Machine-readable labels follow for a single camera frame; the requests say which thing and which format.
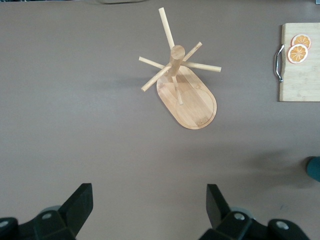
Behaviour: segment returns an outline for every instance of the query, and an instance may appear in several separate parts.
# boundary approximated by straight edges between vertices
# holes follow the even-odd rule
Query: metal handle
[[[274,70],[275,70],[275,74],[277,75],[278,79],[279,79],[279,83],[283,83],[283,78],[281,76],[281,74],[279,73],[278,71],[278,68],[279,68],[279,55],[280,53],[282,52],[282,50],[285,48],[285,45],[282,44],[279,51],[275,54],[275,57],[274,57]]]

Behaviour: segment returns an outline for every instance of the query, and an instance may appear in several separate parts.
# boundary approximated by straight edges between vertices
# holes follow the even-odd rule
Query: gray tabletop
[[[176,44],[217,101],[213,122],[180,126],[156,87],[141,87]],[[77,239],[197,240],[206,185],[257,221],[283,218],[319,238],[320,103],[279,102],[281,25],[320,21],[314,0],[149,0],[0,4],[0,217],[20,223],[92,183]]]

